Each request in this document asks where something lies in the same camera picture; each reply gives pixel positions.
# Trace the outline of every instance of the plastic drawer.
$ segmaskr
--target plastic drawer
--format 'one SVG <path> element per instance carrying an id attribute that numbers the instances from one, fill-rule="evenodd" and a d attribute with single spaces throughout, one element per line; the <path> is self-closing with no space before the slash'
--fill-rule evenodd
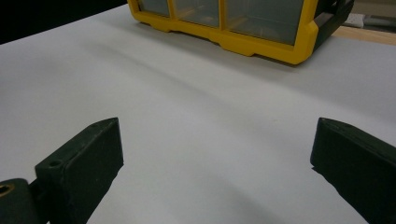
<path id="1" fill-rule="evenodd" d="M 246 56 L 305 61 L 346 19 L 354 0 L 128 0 L 138 21 L 219 43 Z"/>

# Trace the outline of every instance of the yellow plastic bin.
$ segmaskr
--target yellow plastic bin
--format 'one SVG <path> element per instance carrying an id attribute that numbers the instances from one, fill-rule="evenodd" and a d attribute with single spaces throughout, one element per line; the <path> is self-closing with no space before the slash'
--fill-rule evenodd
<path id="1" fill-rule="evenodd" d="M 306 60 L 346 19 L 354 0 L 128 0 L 138 21 L 207 38 L 246 56 Z"/>

